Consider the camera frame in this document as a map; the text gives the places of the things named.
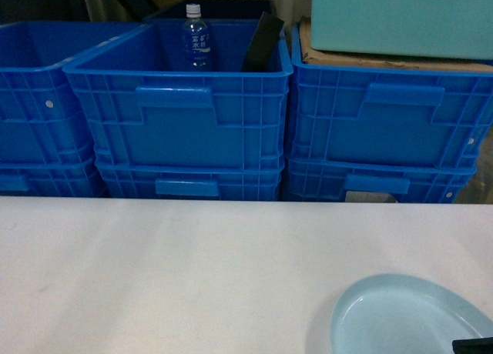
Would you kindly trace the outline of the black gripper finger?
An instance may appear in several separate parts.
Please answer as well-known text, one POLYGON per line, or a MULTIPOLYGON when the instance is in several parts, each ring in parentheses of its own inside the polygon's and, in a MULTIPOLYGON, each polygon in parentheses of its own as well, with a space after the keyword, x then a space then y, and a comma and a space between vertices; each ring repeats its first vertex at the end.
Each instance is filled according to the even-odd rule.
POLYGON ((452 342, 454 354, 492 354, 493 338, 457 339, 452 342))

